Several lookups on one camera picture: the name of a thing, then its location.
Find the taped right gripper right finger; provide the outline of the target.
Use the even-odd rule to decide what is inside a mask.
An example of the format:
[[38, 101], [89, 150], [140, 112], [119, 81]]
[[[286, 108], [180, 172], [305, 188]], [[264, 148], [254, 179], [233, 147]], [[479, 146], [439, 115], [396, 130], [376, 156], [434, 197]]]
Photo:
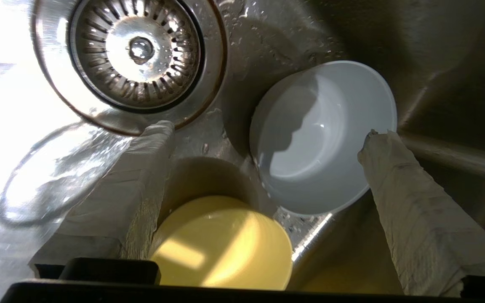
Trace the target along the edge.
[[406, 295], [485, 298], [485, 230], [395, 132], [371, 130], [358, 161]]

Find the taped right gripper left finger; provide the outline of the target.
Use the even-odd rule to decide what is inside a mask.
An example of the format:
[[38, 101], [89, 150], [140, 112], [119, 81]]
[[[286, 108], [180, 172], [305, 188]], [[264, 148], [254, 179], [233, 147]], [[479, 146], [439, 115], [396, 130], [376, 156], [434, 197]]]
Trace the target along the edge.
[[56, 279], [76, 258], [146, 259], [171, 170], [174, 133], [174, 124], [161, 120], [131, 140], [30, 259], [35, 278]]

